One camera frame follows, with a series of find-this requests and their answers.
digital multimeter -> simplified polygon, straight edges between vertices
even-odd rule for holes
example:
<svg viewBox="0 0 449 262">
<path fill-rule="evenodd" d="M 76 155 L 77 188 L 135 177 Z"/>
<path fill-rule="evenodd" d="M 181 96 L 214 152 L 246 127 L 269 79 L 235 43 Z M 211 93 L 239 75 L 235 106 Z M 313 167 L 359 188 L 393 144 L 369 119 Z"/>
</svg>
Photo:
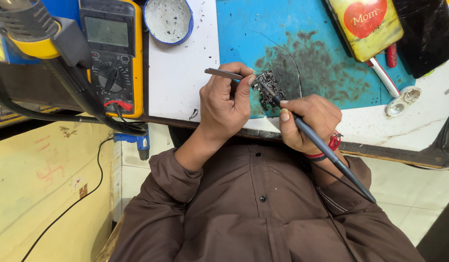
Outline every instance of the digital multimeter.
<svg viewBox="0 0 449 262">
<path fill-rule="evenodd" d="M 80 0 L 81 28 L 92 53 L 88 78 L 106 104 L 123 101 L 123 117 L 143 114 L 141 9 L 129 0 Z M 105 106 L 117 116 L 113 104 Z"/>
</svg>

smartphone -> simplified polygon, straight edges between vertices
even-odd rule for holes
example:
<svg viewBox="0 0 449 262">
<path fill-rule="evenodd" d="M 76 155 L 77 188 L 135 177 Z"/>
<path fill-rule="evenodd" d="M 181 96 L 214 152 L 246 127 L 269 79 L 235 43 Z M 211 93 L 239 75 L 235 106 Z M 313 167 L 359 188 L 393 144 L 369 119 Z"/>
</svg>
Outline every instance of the smartphone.
<svg viewBox="0 0 449 262">
<path fill-rule="evenodd" d="M 397 43 L 414 78 L 449 60 L 449 7 L 444 0 L 393 0 L 404 29 Z"/>
</svg>

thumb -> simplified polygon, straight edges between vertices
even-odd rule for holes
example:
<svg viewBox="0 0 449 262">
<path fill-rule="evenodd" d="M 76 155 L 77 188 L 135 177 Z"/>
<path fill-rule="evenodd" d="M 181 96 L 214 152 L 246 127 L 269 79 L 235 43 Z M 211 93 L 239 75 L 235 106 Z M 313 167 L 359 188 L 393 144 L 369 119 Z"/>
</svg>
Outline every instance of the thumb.
<svg viewBox="0 0 449 262">
<path fill-rule="evenodd" d="M 234 103 L 238 107 L 250 107 L 251 84 L 255 80 L 255 74 L 248 75 L 239 81 L 234 94 Z"/>
<path fill-rule="evenodd" d="M 280 131 L 283 142 L 292 149 L 300 149 L 303 145 L 302 136 L 294 122 L 292 113 L 286 108 L 280 111 Z"/>
</svg>

hand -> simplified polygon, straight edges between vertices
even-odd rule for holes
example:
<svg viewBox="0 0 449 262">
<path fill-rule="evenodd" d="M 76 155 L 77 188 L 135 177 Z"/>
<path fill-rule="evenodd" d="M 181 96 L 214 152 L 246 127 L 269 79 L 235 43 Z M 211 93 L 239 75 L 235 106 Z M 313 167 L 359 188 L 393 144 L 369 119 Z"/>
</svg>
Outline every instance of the hand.
<svg viewBox="0 0 449 262">
<path fill-rule="evenodd" d="M 286 145 L 308 155 L 316 155 L 321 151 L 305 134 L 299 132 L 292 112 L 302 119 L 328 144 L 334 129 L 341 122 L 341 110 L 318 95 L 309 95 L 291 101 L 281 101 L 280 131 Z"/>
<path fill-rule="evenodd" d="M 200 89 L 201 122 L 198 129 L 207 141 L 221 146 L 250 118 L 250 85 L 255 74 L 239 62 L 222 64 L 219 69 L 245 76 L 234 94 L 231 93 L 231 79 L 216 75 Z"/>
</svg>

person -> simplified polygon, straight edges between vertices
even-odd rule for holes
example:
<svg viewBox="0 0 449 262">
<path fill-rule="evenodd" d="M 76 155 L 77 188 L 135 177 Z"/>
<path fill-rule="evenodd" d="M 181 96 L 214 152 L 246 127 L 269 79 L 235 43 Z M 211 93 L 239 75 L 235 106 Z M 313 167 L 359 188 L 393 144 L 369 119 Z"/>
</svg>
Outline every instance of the person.
<svg viewBox="0 0 449 262">
<path fill-rule="evenodd" d="M 281 103 L 281 136 L 291 151 L 223 146 L 249 120 L 256 75 L 242 63 L 219 68 L 245 77 L 234 94 L 232 81 L 220 76 L 200 89 L 200 124 L 180 148 L 151 157 L 151 173 L 124 209 L 110 262 L 424 261 L 378 205 L 293 157 L 321 152 L 291 112 L 328 143 L 342 116 L 328 100 Z M 369 188 L 366 164 L 335 153 Z M 350 183 L 328 159 L 315 163 Z"/>
</svg>

